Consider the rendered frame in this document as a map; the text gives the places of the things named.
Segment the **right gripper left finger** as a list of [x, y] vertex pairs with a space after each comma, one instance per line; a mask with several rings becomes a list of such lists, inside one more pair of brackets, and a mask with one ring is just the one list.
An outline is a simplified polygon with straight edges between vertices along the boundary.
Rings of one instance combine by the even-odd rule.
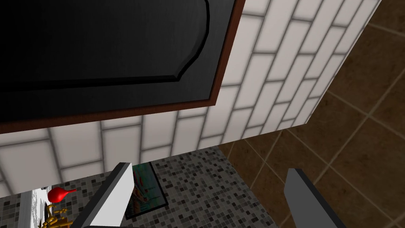
[[132, 164], [120, 162], [70, 228], [118, 228], [134, 189]]

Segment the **black door leaf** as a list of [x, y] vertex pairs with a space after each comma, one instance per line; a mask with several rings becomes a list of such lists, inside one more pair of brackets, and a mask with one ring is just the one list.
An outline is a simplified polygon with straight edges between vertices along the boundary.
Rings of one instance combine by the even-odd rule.
[[208, 99], [235, 0], [0, 0], [0, 123]]

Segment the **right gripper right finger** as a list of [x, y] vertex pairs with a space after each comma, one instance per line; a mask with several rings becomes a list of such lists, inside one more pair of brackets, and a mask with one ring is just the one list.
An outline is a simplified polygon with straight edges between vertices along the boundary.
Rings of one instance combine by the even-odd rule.
[[296, 228], [347, 228], [302, 169], [288, 169], [284, 195]]

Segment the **framed picture on wall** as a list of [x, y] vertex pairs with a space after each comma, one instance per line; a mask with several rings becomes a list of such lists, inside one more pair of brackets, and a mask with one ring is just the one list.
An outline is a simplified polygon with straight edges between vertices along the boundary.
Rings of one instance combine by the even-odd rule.
[[166, 207], [168, 201], [151, 162], [132, 166], [134, 189], [125, 210], [126, 220]]

